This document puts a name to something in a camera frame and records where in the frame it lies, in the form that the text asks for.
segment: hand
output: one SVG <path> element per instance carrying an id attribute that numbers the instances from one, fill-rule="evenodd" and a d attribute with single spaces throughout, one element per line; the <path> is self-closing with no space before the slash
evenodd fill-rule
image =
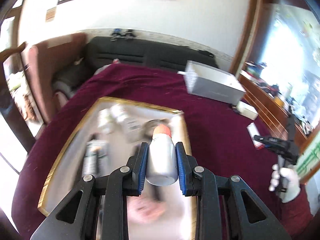
<path id="1" fill-rule="evenodd" d="M 299 183 L 299 176 L 297 172 L 293 169 L 289 168 L 281 168 L 280 171 L 278 164 L 272 166 L 274 170 L 270 181 L 269 191 L 274 191 L 276 187 L 279 185 L 280 175 L 284 178 L 287 178 L 289 181 L 287 193 L 285 194 L 284 198 L 282 199 L 282 203 L 287 203 L 289 201 L 294 200 L 300 193 L 300 183 Z"/>

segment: sleeve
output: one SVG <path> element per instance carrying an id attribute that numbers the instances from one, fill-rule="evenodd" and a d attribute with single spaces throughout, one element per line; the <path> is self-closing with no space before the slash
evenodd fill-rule
<path id="1" fill-rule="evenodd" d="M 300 194 L 294 200 L 281 203 L 281 223 L 292 239 L 297 239 L 313 219 L 304 185 L 300 188 Z"/>

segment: bed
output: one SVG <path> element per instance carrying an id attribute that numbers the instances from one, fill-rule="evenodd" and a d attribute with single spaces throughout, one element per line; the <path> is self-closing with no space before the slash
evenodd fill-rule
<path id="1" fill-rule="evenodd" d="M 112 64 L 86 81 L 54 116 L 35 143 L 20 173 L 12 219 L 24 239 L 45 219 L 37 209 L 47 175 L 70 134 L 98 98 L 109 96 L 184 112 L 192 155 L 199 165 L 224 177 L 239 175 L 278 217 L 278 199 L 268 191 L 277 156 L 256 150 L 247 126 L 252 120 L 228 104 L 187 93 L 182 75 L 165 70 Z M 261 135 L 268 130 L 257 118 Z"/>

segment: brown armrest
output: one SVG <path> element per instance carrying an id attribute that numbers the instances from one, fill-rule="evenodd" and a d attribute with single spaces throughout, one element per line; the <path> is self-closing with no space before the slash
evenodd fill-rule
<path id="1" fill-rule="evenodd" d="M 33 45 L 28 52 L 30 86 L 46 123 L 57 112 L 51 88 L 52 77 L 78 59 L 86 37 L 85 33 L 74 33 L 52 38 Z"/>

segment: small white box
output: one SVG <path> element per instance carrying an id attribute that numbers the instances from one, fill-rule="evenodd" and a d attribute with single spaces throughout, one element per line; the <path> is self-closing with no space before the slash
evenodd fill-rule
<path id="1" fill-rule="evenodd" d="M 252 122 L 251 124 L 248 125 L 247 129 L 252 139 L 254 147 L 258 150 L 262 149 L 264 147 L 264 144 L 254 140 L 255 135 L 258 135 L 258 136 L 260 135 L 256 125 Z"/>
<path id="2" fill-rule="evenodd" d="M 189 94 L 237 105 L 245 93 L 234 75 L 218 68 L 188 61 L 185 71 Z"/>
<path id="3" fill-rule="evenodd" d="M 258 113 L 253 106 L 250 106 L 242 101 L 239 101 L 239 103 L 236 106 L 236 109 L 239 111 L 241 115 L 248 117 L 251 120 L 256 120 L 258 116 Z"/>

